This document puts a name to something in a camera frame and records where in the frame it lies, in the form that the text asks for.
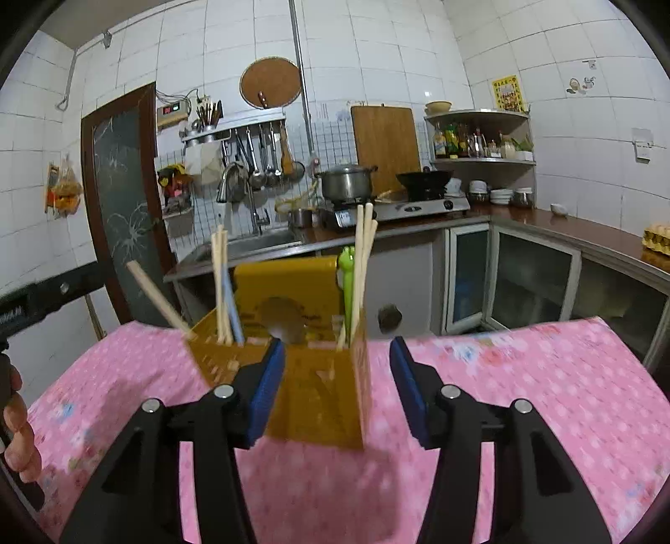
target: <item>kitchen sink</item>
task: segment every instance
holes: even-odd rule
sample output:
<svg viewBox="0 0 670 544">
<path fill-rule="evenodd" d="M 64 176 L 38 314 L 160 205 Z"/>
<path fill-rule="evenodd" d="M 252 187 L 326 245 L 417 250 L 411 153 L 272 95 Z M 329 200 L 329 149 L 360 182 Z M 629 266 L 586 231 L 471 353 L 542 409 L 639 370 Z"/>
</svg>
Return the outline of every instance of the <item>kitchen sink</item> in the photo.
<svg viewBox="0 0 670 544">
<path fill-rule="evenodd" d="M 262 234 L 261 236 L 238 238 L 228 242 L 228 260 L 233 261 L 235 259 L 240 259 L 241 257 L 249 257 L 270 250 L 276 251 L 278 249 L 285 249 L 300 244 L 302 244 L 302 242 L 291 230 L 278 230 Z M 211 260 L 212 247 L 211 244 L 206 243 L 194 249 L 182 263 L 195 264 L 203 263 L 205 261 L 211 262 Z"/>
</svg>

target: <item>table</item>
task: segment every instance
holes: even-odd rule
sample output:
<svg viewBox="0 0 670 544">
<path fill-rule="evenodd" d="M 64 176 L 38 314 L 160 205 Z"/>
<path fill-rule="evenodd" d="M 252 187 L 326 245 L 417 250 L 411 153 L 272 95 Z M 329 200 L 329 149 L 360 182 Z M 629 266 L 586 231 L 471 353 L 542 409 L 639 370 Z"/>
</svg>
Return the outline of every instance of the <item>table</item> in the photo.
<svg viewBox="0 0 670 544">
<path fill-rule="evenodd" d="M 670 404 L 599 318 L 527 329 L 408 340 L 479 401 L 526 397 L 561 440 L 620 542 L 670 472 Z M 388 342 L 370 342 L 373 407 L 364 452 L 261 438 L 237 458 L 261 543 L 411 544 L 438 452 L 410 436 L 389 369 Z M 193 401 L 207 387 L 180 333 L 127 324 L 82 355 L 29 410 L 44 459 L 40 524 L 57 540 L 106 449 L 142 400 Z M 492 447 L 484 445 L 474 542 L 488 538 Z M 192 456 L 180 460 L 184 537 L 199 542 Z"/>
</svg>

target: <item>ceiling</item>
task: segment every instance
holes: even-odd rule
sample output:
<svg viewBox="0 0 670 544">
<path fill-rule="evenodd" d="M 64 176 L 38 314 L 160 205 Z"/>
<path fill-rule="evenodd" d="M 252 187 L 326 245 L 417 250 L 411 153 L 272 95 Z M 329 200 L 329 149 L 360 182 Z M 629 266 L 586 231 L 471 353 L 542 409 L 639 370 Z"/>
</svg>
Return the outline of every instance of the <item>ceiling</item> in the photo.
<svg viewBox="0 0 670 544">
<path fill-rule="evenodd" d="M 42 30 L 72 49 L 165 0 L 65 0 Z"/>
</svg>

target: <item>yellow poster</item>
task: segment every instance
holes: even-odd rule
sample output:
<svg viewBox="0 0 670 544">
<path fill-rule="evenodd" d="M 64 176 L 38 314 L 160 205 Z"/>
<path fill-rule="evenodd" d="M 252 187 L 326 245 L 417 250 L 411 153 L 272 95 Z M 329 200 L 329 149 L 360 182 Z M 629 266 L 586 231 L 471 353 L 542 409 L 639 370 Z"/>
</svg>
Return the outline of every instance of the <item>yellow poster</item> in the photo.
<svg viewBox="0 0 670 544">
<path fill-rule="evenodd" d="M 521 87 L 519 87 L 519 79 L 516 76 L 495 80 L 492 85 L 498 109 L 525 113 Z"/>
</svg>

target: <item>finger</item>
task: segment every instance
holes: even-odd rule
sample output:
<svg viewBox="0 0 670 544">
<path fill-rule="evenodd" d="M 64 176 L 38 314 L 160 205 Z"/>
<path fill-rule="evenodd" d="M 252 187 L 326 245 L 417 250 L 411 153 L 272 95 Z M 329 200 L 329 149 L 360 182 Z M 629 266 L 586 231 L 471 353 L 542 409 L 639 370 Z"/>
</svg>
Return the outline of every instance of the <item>finger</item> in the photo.
<svg viewBox="0 0 670 544">
<path fill-rule="evenodd" d="M 9 371 L 9 378 L 11 383 L 11 390 L 18 391 L 20 388 L 23 387 L 23 380 L 21 379 L 21 375 L 19 374 L 19 371 L 16 369 L 16 366 L 12 364 L 10 365 L 10 367 L 11 370 Z"/>
<path fill-rule="evenodd" d="M 25 425 L 28 419 L 28 410 L 21 395 L 14 393 L 11 396 L 7 406 L 5 406 L 4 415 L 7 428 L 13 433 Z"/>
<path fill-rule="evenodd" d="M 28 465 L 21 471 L 21 481 L 26 484 L 34 482 L 40 477 L 40 472 L 42 472 L 42 456 L 40 451 L 35 448 Z"/>
<path fill-rule="evenodd" d="M 30 462 L 35 451 L 33 427 L 24 425 L 14 433 L 9 447 L 5 450 L 5 460 L 15 472 L 21 472 Z"/>
</svg>

